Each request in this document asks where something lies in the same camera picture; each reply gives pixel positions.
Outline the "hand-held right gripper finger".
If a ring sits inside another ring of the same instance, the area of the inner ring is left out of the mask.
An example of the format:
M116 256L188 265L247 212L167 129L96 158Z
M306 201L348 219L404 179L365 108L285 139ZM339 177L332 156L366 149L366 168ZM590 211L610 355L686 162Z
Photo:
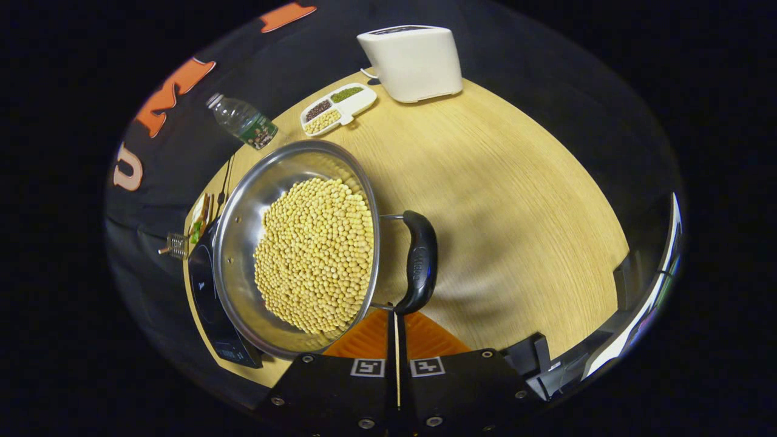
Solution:
M497 350L410 359L398 316L398 437L526 437L544 400Z
M300 354L255 415L290 437L388 437L399 405L396 315L375 344L383 359Z

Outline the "pile of soybeans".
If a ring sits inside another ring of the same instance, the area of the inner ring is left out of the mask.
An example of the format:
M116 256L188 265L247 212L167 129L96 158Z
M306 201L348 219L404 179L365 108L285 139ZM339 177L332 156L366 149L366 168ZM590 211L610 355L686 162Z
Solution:
M306 334L343 330L371 282L375 239L361 191L339 179L295 183L262 226L254 282L265 307Z

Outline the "black induction cooktop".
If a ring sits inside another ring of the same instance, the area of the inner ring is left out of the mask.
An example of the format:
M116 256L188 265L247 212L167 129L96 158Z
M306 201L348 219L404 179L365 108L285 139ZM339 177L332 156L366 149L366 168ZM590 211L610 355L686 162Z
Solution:
M196 315L205 332L206 344L217 357L249 368L263 368L263 352L239 334L225 313L214 277L213 241L219 219L202 229L200 240L189 252L187 266Z

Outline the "steel pot with black handle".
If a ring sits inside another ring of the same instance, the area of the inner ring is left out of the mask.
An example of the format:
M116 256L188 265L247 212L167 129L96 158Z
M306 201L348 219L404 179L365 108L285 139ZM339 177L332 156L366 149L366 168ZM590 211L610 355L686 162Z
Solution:
M375 248L371 282L357 316L343 330L306 334L282 321L265 307L254 282L254 251L263 235L262 218L272 202L295 183L310 178L342 180L361 191L372 214ZM298 141L270 152L237 183L220 216L214 236L214 277L226 315L239 334L262 352L283 360L303 353L319 353L378 308L381 223L399 220L410 232L406 260L407 290L396 305L385 309L399 314L419 311L435 292L438 279L438 238L430 221L416 211L381 215L366 172L344 147L322 140Z

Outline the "sandwich with lettuce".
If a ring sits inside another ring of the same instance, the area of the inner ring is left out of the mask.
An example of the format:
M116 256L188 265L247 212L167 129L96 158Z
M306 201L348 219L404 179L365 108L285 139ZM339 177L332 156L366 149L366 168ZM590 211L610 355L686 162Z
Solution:
M188 241L196 245L202 237L203 228L210 222L212 194L202 194L192 208L192 220L188 229Z

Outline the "dark equipment with bright edge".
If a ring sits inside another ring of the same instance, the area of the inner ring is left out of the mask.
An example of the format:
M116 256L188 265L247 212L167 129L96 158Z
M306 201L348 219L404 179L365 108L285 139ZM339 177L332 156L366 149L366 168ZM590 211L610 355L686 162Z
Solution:
M613 272L616 312L588 337L558 357L551 357L541 332L501 351L528 391L542 401L558 400L613 368L638 343L677 273L684 244L682 213L682 200L671 192L637 219L629 232L635 242Z

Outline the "white divided bean tray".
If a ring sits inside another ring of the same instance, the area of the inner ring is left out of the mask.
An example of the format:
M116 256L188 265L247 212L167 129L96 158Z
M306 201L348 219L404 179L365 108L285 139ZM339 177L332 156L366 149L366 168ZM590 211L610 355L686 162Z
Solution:
M364 84L341 86L308 105L300 113L300 126L308 137L325 135L337 127L350 124L356 116L369 110L377 99L377 93Z

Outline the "clear plastic water bottle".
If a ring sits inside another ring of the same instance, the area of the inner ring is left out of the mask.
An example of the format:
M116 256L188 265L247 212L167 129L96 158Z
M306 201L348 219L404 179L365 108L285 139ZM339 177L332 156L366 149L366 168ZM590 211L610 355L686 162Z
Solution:
M253 149L261 150L279 136L279 128L261 111L236 98L216 92L206 102L216 123Z

